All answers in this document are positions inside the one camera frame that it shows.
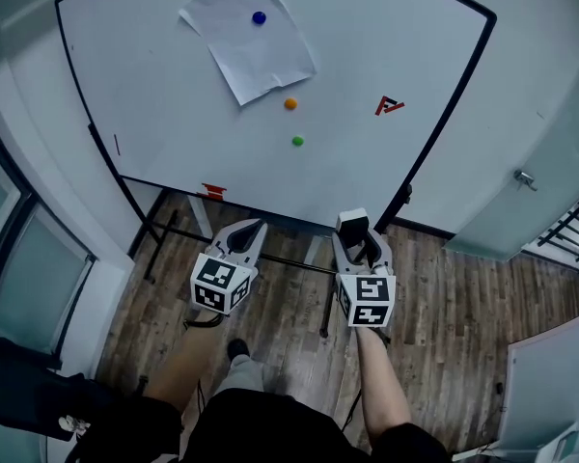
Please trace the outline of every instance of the door handle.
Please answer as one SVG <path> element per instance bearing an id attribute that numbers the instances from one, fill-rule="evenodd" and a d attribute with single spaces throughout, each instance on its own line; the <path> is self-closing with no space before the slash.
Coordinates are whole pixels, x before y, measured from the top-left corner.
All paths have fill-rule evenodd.
<path id="1" fill-rule="evenodd" d="M 517 170 L 516 172 L 514 172 L 514 175 L 512 177 L 519 182 L 519 186 L 517 187 L 517 190 L 519 190 L 523 185 L 525 185 L 526 187 L 529 187 L 534 192 L 536 192 L 538 190 L 534 186 L 534 177 L 532 177 L 530 174 L 526 174 L 525 172 L 522 172 L 521 170 Z"/>

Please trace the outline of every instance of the blue ball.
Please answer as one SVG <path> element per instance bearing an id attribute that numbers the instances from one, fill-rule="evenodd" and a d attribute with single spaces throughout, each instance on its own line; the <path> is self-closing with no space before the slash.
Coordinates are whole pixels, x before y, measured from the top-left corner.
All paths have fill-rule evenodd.
<path id="1" fill-rule="evenodd" d="M 264 14 L 263 12 L 255 12 L 252 18 L 253 22 L 258 24 L 259 26 L 261 26 L 266 22 L 266 14 Z"/>

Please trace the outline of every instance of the sheet of paper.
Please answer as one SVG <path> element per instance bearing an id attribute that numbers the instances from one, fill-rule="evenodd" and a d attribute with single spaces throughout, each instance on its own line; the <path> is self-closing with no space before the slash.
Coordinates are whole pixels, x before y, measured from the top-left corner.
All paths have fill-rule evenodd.
<path id="1" fill-rule="evenodd" d="M 256 12 L 264 24 L 253 22 Z M 280 0 L 191 0 L 179 15 L 206 41 L 240 105 L 316 73 Z"/>

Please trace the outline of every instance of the shoe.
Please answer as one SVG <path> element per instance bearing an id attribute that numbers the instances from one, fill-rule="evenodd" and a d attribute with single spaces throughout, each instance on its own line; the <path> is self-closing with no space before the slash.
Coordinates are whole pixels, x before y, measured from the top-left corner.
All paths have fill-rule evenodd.
<path id="1" fill-rule="evenodd" d="M 247 343 L 240 338 L 231 340 L 228 343 L 228 357 L 230 357 L 230 362 L 238 355 L 246 355 L 247 357 L 250 357 Z"/>

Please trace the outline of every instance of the red logo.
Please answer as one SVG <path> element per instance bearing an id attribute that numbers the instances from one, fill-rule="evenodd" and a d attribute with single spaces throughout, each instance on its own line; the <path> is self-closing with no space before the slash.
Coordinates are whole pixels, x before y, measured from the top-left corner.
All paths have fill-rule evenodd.
<path id="1" fill-rule="evenodd" d="M 223 187 L 217 187 L 216 185 L 210 185 L 209 183 L 202 183 L 202 185 L 206 188 L 207 194 L 198 192 L 198 195 L 210 197 L 211 199 L 216 199 L 217 201 L 223 201 L 223 192 L 228 190 L 224 189 Z"/>
<path id="2" fill-rule="evenodd" d="M 399 110 L 403 106 L 405 106 L 405 103 L 398 103 L 388 96 L 383 96 L 379 102 L 379 106 L 377 106 L 377 110 L 375 110 L 375 114 L 379 117 L 379 114 L 382 113 L 382 110 L 384 110 L 384 113 L 390 113 L 395 110 Z"/>

